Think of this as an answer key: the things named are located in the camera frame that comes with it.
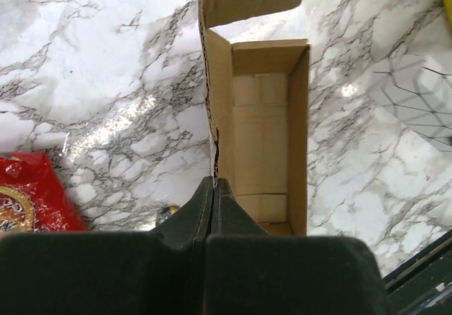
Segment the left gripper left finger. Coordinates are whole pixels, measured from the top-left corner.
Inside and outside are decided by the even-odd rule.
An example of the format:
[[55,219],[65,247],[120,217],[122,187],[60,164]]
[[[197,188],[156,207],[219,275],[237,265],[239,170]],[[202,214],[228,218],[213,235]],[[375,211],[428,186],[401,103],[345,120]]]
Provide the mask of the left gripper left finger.
[[213,182],[150,231],[1,240],[2,314],[201,314]]

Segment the yellow utility knife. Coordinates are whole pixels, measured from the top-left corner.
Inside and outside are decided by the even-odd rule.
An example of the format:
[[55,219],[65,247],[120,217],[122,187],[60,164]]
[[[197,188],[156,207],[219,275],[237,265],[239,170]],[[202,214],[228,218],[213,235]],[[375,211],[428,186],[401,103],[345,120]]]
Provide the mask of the yellow utility knife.
[[164,208],[160,209],[155,219],[155,225],[161,225],[164,221],[173,216],[178,210],[179,206],[165,206]]

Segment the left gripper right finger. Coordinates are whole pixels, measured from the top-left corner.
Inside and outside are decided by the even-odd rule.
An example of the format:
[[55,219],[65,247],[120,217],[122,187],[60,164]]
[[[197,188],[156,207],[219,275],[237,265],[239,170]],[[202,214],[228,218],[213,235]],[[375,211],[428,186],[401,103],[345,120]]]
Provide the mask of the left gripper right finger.
[[220,179],[206,240],[204,312],[390,314],[392,309],[366,244],[351,237],[268,234]]

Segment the brown cardboard express box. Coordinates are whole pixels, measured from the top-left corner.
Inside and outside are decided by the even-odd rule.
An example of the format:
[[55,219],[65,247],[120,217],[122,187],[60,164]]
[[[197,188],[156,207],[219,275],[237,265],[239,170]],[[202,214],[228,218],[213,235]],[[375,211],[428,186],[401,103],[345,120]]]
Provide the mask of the brown cardboard express box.
[[309,43],[231,43],[215,30],[301,1],[198,0],[214,232],[307,233]]

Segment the white geometric patterned box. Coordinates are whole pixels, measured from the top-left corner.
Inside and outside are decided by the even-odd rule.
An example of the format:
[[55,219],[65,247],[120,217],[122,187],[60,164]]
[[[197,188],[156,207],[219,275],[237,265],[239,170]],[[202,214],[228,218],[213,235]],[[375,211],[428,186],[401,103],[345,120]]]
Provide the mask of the white geometric patterned box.
[[370,68],[369,96],[438,151],[451,155],[451,55],[403,55]]

